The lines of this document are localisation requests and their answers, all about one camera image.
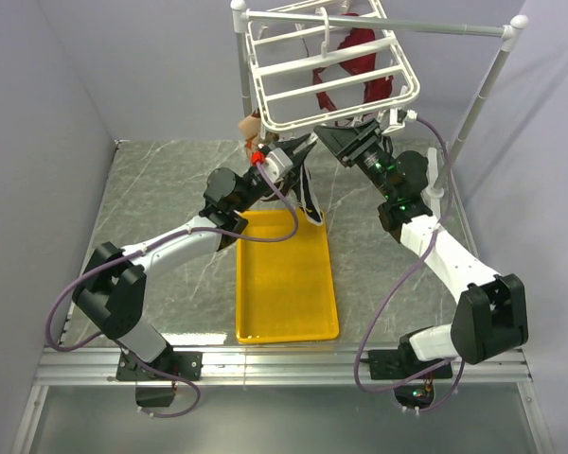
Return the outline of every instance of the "gray marble surface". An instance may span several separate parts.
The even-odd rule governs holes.
[[[425,152],[427,142],[397,142],[396,152]],[[114,160],[91,247],[150,239],[185,223],[204,205],[208,174],[218,166],[242,173],[248,167],[234,141],[125,142]],[[330,343],[356,344],[382,297],[417,258],[384,233],[377,216],[382,196],[357,168],[345,169],[319,144],[308,158],[315,192],[327,213],[328,244],[340,335]],[[257,208],[279,208],[279,202]],[[456,209],[446,227],[467,246]],[[161,277],[147,289],[145,317],[173,344],[238,345],[236,246],[200,257]],[[420,327],[449,323],[453,298],[426,267],[398,291],[371,342],[397,342]],[[66,342],[96,331],[77,309]],[[111,345],[98,339],[91,346]]]

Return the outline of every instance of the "purple cable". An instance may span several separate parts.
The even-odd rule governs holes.
[[[129,253],[128,255],[123,255],[122,257],[119,257],[116,260],[112,260],[110,262],[104,263],[103,265],[99,265],[98,267],[93,268],[92,270],[89,270],[88,272],[86,272],[83,275],[81,275],[80,277],[78,277],[74,282],[72,282],[70,285],[68,285],[66,288],[64,288],[63,291],[57,296],[57,299],[53,302],[50,310],[48,311],[48,316],[46,317],[46,324],[44,325],[44,338],[46,339],[46,344],[50,348],[52,348],[53,350],[56,350],[58,352],[73,352],[74,350],[77,350],[77,349],[83,347],[88,342],[99,337],[101,335],[100,331],[98,331],[97,333],[89,336],[88,338],[86,338],[86,339],[84,339],[84,340],[82,340],[82,341],[80,341],[80,342],[78,342],[74,345],[70,345],[70,346],[67,346],[67,347],[64,347],[62,345],[58,345],[53,340],[52,335],[50,333],[50,328],[52,326],[53,318],[55,317],[55,313],[57,312],[57,309],[60,307],[60,305],[63,303],[63,301],[65,301],[66,296],[71,291],[73,291],[74,288],[76,288],[77,286],[82,284],[87,279],[99,274],[100,272],[108,270],[111,267],[119,265],[120,263],[124,263],[128,260],[138,258],[141,255],[143,255],[144,253],[151,252],[151,251],[155,250],[156,248],[159,248],[163,244],[166,244],[166,243],[168,243],[169,241],[171,241],[175,238],[178,238],[180,236],[200,233],[200,232],[212,232],[212,233],[221,234],[221,235],[224,235],[224,236],[231,236],[231,237],[236,238],[236,239],[245,239],[247,241],[256,241],[256,242],[260,242],[260,243],[276,243],[276,242],[279,242],[279,241],[285,241],[285,240],[293,237],[299,229],[299,218],[298,218],[293,206],[286,199],[286,197],[280,192],[280,190],[275,186],[275,184],[273,184],[271,182],[271,180],[267,177],[263,167],[257,165],[257,170],[260,173],[263,180],[265,181],[265,183],[269,186],[269,188],[274,192],[274,194],[277,195],[277,197],[284,203],[284,206],[286,206],[286,208],[291,212],[291,215],[293,216],[294,226],[293,226],[293,229],[291,230],[291,232],[289,234],[286,234],[284,236],[280,236],[280,237],[277,237],[277,238],[258,238],[258,237],[255,237],[255,236],[246,236],[246,235],[234,234],[232,232],[227,232],[226,230],[217,229],[217,228],[214,228],[214,227],[196,227],[196,228],[193,228],[193,229],[190,229],[190,230],[180,230],[180,231],[177,231],[177,232],[173,232],[172,234],[170,234],[168,236],[164,236],[163,238],[160,238],[157,241],[153,242],[151,245],[149,245],[145,252],[135,251],[134,253]],[[124,345],[122,345],[117,340],[115,341],[115,343],[117,343],[122,348],[126,348]],[[142,369],[145,369],[146,371],[148,371],[148,372],[150,372],[154,375],[158,375],[158,376],[161,376],[163,378],[166,378],[169,381],[179,381],[179,382],[185,383],[187,386],[189,386],[191,389],[193,389],[196,393],[196,399],[185,410],[182,410],[182,411],[179,411],[179,412],[176,412],[176,413],[156,413],[156,412],[153,412],[153,411],[142,409],[143,412],[145,412],[146,414],[150,414],[151,416],[156,417],[156,418],[176,418],[177,416],[182,416],[184,414],[189,413],[198,405],[198,402],[200,402],[201,393],[200,393],[200,388],[198,388],[198,386],[196,384],[194,384],[193,382],[186,380],[185,378],[182,378],[180,376],[171,375],[171,374],[167,374],[165,372],[158,371],[157,369],[154,369],[150,365],[143,362],[143,360],[141,360],[141,358],[139,358],[134,352],[131,352],[131,353],[133,354],[133,359],[137,362],[137,364]]]
[[[452,169],[450,167],[446,166],[446,164],[448,162],[448,148],[446,147],[446,142],[442,138],[441,134],[437,131],[437,129],[431,123],[429,123],[428,121],[426,121],[426,120],[424,120],[420,117],[417,118],[417,122],[426,126],[429,130],[431,130],[431,132],[434,133],[435,137],[437,138],[437,141],[439,142],[439,145],[442,148],[442,153],[444,154],[444,160],[445,160],[444,166],[448,169],[447,178],[450,181],[453,172],[452,172]],[[453,192],[450,190],[450,188],[448,190],[448,195],[447,195],[446,199],[447,199],[446,209],[444,210],[444,215],[439,220],[440,225],[443,225],[443,223],[446,221],[446,219],[449,217],[449,215],[452,211]],[[434,371],[435,369],[439,369],[440,367],[450,363],[453,360],[452,358],[443,359],[443,360],[439,361],[437,364],[434,364],[433,366],[430,366],[426,369],[423,369],[422,371],[417,372],[416,374],[410,375],[410,376],[404,378],[403,380],[401,380],[397,383],[394,383],[392,385],[387,385],[387,386],[384,386],[384,387],[380,387],[380,388],[366,388],[366,386],[364,386],[362,384],[362,382],[360,381],[360,362],[362,360],[362,353],[364,352],[366,344],[368,343],[368,338],[372,334],[372,330],[374,329],[375,325],[377,324],[377,321],[379,320],[379,317],[381,316],[382,312],[385,310],[385,308],[387,307],[387,305],[389,304],[389,302],[391,301],[393,296],[396,294],[398,289],[404,284],[404,282],[406,282],[406,280],[416,270],[418,270],[418,268],[420,268],[420,266],[423,263],[425,263],[427,256],[431,253],[431,251],[435,247],[435,242],[437,241],[437,234],[438,234],[438,230],[434,230],[434,233],[432,234],[432,237],[431,237],[431,240],[429,242],[429,246],[427,247],[427,250],[418,258],[417,262],[412,267],[410,267],[410,269],[408,269],[401,276],[401,278],[398,280],[398,282],[396,282],[394,284],[394,286],[389,290],[387,295],[385,295],[385,297],[382,300],[381,306],[377,310],[373,319],[368,324],[368,329],[366,330],[364,336],[362,337],[362,340],[360,341],[360,346],[358,347],[358,351],[356,352],[356,356],[355,356],[354,361],[353,361],[353,379],[356,383],[356,386],[360,390],[364,391],[365,393],[384,393],[384,392],[387,392],[387,391],[392,391],[392,390],[394,390],[394,389],[396,389],[400,386],[403,386],[407,383],[410,383],[413,380],[416,380],[417,378],[424,376],[425,374],[430,373],[431,371]],[[439,407],[443,402],[445,402],[454,393],[454,390],[456,389],[459,381],[461,380],[461,376],[463,375],[464,369],[465,369],[465,360],[461,360],[461,366],[459,368],[458,374],[456,376],[454,383],[452,384],[451,388],[449,389],[449,391],[444,395],[444,397],[442,397],[440,400],[438,400],[431,407],[429,407],[427,409],[422,409],[422,410],[420,410],[420,412],[433,410],[433,409]]]

